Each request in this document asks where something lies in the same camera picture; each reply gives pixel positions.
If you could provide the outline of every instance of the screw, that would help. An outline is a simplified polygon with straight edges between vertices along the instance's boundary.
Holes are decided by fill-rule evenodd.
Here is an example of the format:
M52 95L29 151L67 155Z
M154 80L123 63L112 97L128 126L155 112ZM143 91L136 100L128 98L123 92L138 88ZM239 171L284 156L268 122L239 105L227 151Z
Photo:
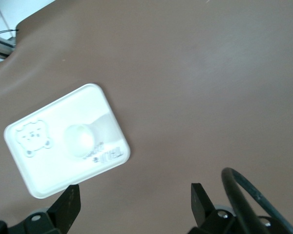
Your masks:
M41 218L41 215L35 215L35 216L33 216L32 218L31 218L31 221L37 221L37 220L39 220Z
M266 218L260 218L260 221L262 222L262 224L264 224L266 227L270 227L272 224L269 222L268 219Z
M228 218L228 214L225 211L218 211L218 216L221 218Z

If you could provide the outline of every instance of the brown leather surface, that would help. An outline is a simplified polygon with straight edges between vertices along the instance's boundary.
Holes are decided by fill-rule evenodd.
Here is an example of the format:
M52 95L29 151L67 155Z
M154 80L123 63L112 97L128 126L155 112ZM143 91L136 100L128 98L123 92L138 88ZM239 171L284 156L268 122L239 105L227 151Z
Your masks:
M57 0L18 28L0 63L0 219L59 196L28 193L4 128L96 83L132 153L80 184L69 233L185 234L190 184L228 205L228 166L293 224L293 1Z

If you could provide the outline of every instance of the white floor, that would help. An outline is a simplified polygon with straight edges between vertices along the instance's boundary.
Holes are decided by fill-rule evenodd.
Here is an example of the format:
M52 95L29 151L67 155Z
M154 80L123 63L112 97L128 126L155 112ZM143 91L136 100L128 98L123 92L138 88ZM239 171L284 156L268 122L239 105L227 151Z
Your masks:
M18 23L44 8L54 0L0 0L0 31L15 29ZM15 36L15 32L0 34L3 39Z

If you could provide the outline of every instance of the thin black wire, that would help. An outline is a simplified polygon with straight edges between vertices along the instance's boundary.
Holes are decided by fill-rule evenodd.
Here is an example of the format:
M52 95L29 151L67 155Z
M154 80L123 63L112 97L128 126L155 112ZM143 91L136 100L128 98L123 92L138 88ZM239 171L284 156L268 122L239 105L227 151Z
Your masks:
M14 32L14 31L18 31L18 29L8 29L8 30L3 30L3 31L0 31L0 34L1 33L8 33L8 32Z
M277 219L287 230L293 234L293 226L272 206L272 204L258 191L243 175L232 168L222 171L222 181L229 201L237 218L248 234L268 234L266 227L252 210L237 183L272 217Z

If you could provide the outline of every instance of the white plastic lid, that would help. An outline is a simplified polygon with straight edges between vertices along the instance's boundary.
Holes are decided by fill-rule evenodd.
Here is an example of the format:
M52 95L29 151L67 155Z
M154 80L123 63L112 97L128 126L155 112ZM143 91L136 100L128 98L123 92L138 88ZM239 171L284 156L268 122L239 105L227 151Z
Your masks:
M96 84L7 126L4 139L32 196L45 198L125 163L128 143Z

